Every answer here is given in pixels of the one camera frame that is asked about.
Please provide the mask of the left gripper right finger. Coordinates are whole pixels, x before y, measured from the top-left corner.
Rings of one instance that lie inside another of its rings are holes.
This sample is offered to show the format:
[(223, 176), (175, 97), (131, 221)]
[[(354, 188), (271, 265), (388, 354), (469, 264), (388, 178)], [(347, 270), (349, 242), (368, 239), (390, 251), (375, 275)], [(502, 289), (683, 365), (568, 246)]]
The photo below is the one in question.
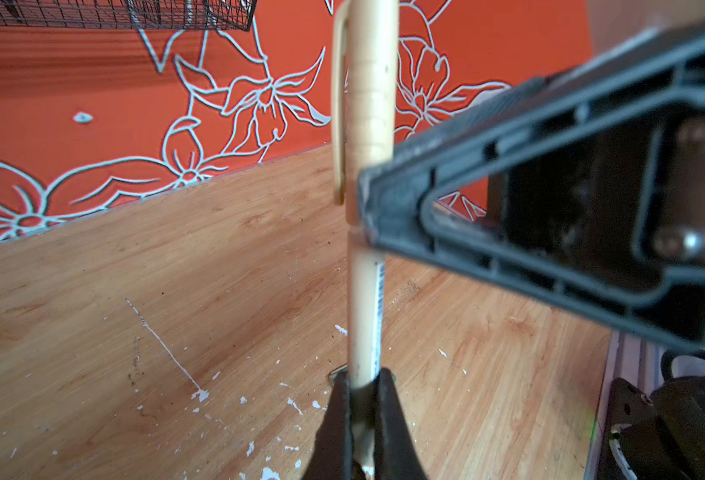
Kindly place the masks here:
[(375, 397), (376, 480), (427, 480), (410, 434), (393, 372), (383, 368)]

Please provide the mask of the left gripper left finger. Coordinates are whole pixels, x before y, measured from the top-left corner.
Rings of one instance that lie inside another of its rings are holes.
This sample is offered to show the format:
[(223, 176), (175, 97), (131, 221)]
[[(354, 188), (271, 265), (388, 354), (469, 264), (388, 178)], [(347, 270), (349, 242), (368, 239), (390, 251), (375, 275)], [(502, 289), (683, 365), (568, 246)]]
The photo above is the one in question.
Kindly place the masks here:
[(350, 386), (348, 386), (346, 371), (341, 371), (334, 378), (328, 410), (316, 432), (314, 451), (302, 474), (302, 479), (352, 480), (354, 478)]

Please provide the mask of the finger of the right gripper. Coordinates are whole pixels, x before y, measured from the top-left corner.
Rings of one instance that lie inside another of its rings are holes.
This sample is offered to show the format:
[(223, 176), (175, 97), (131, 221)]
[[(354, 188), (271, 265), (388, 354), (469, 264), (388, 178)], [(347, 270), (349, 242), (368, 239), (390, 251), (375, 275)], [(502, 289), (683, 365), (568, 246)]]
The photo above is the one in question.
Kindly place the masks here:
[(705, 345), (705, 21), (507, 90), (364, 170), (374, 248)]

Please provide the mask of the beige pen cap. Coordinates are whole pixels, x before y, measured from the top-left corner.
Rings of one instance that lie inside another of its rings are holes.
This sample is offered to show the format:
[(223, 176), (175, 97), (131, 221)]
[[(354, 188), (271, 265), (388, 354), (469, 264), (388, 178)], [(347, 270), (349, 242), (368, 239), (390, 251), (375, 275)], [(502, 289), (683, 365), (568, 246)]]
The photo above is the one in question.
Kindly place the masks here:
[(393, 157), (399, 20), (396, 1), (346, 1), (334, 14), (332, 187), (352, 227), (361, 224), (360, 173)]

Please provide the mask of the beige pen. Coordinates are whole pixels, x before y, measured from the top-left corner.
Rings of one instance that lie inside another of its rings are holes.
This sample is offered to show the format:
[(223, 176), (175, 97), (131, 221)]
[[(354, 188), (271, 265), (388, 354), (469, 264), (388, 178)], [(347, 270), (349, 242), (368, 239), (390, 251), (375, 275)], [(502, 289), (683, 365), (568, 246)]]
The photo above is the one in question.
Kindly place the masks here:
[(375, 380), (381, 371), (386, 256), (348, 232), (348, 382), (354, 460), (374, 466)]

